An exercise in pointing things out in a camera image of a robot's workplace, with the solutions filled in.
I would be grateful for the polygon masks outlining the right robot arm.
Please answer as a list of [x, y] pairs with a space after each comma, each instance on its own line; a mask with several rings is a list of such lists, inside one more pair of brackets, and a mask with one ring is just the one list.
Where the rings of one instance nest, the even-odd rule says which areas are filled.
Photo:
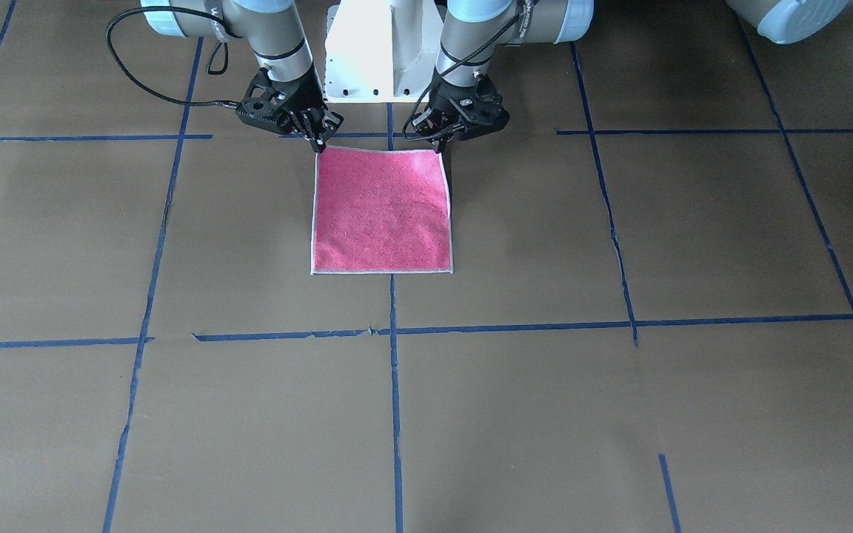
[[321, 154], [343, 122], [329, 111], [314, 57], [293, 1], [142, 1], [147, 23], [162, 35], [246, 41], [258, 71], [240, 102], [240, 122], [273, 134], [296, 134]]

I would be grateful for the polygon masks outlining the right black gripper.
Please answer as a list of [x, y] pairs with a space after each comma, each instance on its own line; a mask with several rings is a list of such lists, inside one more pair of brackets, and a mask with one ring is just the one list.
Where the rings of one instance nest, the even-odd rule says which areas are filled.
[[329, 138], [344, 121], [325, 104], [314, 67], [293, 81], [271, 80], [267, 68], [261, 68], [237, 105], [236, 115], [254, 128], [279, 135], [298, 134], [315, 147], [315, 154], [325, 151]]

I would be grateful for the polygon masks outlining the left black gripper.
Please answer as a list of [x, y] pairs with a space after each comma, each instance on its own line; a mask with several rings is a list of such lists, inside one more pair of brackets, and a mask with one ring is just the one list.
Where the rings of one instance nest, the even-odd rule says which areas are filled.
[[430, 141], [433, 151], [441, 154], [453, 141], [504, 130], [510, 114], [494, 82], [484, 73], [474, 82], [471, 87], [459, 87], [435, 72], [426, 109], [413, 116], [414, 141]]

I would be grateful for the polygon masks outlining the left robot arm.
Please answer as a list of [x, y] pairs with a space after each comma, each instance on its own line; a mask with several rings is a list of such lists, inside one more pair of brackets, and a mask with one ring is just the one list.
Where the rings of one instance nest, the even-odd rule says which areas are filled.
[[438, 57], [402, 127], [408, 142], [440, 154], [450, 141], [504, 130], [510, 114], [489, 76], [497, 47], [561, 44], [585, 35], [592, 1], [444, 1]]

